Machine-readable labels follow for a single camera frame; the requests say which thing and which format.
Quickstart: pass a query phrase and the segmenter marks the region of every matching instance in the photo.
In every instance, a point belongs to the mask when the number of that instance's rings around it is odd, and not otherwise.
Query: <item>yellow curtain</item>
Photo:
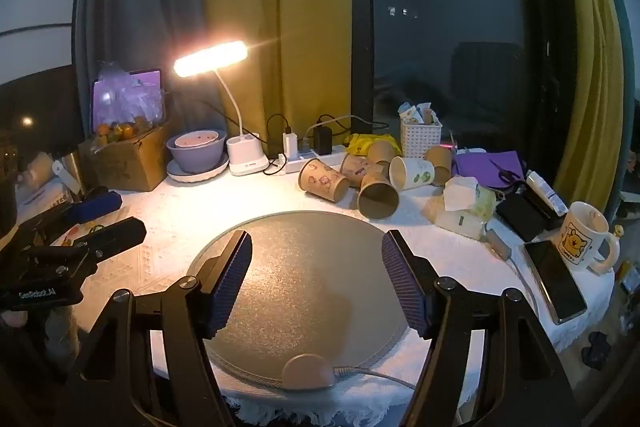
[[[211,43],[242,39],[250,46],[247,60],[221,71],[247,129],[264,137],[266,119],[281,112],[302,137],[320,114],[350,112],[351,0],[205,0],[205,6]],[[281,129],[280,121],[270,126],[274,142]]]
[[[575,0],[578,68],[555,190],[604,210],[622,139],[623,63],[613,0]]]

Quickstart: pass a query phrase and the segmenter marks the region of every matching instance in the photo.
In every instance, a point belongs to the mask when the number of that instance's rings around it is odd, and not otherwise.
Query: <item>power strip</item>
[[[284,169],[278,174],[291,174],[292,172],[300,172],[302,168],[305,166],[305,163],[314,158],[318,158],[325,165],[329,165],[330,167],[339,166],[344,160],[344,157],[347,154],[347,149],[344,145],[334,145],[331,151],[331,154],[319,155],[311,149],[308,152],[298,153],[298,158],[295,160],[289,160],[285,165]],[[282,164],[284,163],[284,155],[278,155],[278,160],[274,162],[273,167],[271,167],[267,174],[271,171],[276,171]]]

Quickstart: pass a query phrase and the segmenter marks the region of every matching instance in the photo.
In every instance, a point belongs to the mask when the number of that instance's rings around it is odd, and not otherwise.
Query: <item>white lamp arm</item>
[[[222,79],[222,76],[220,75],[220,71],[219,70],[215,70],[215,71],[216,71],[216,75],[220,79],[220,82],[222,83],[223,87],[225,88],[226,93],[229,95],[229,98],[231,99],[231,102],[234,104],[234,107],[236,108],[236,114],[238,115],[238,124],[239,124],[239,127],[240,127],[240,135],[242,136],[242,134],[244,134],[244,129],[242,128],[242,115],[240,115],[240,109],[238,108],[238,104],[236,103],[236,99],[231,94],[231,91],[229,90],[229,87],[226,85],[226,82]]]

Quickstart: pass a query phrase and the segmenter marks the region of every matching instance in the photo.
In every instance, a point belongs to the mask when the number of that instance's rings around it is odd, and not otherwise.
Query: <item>black charger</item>
[[[331,129],[319,125],[314,127],[314,151],[320,156],[331,154],[334,149],[334,137]]]

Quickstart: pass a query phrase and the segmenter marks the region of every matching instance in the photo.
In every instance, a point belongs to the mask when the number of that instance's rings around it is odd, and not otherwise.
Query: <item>bowl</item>
[[[184,134],[179,134],[168,140],[166,147],[171,151],[174,160],[183,171],[190,174],[207,172],[218,164],[225,146],[226,133],[224,131],[214,132],[218,134],[218,137],[213,141],[207,141],[201,145],[188,147],[176,146],[176,140],[184,137]]]
[[[215,142],[218,139],[218,131],[204,129],[201,131],[188,132],[175,139],[176,147],[198,147],[207,143]]]

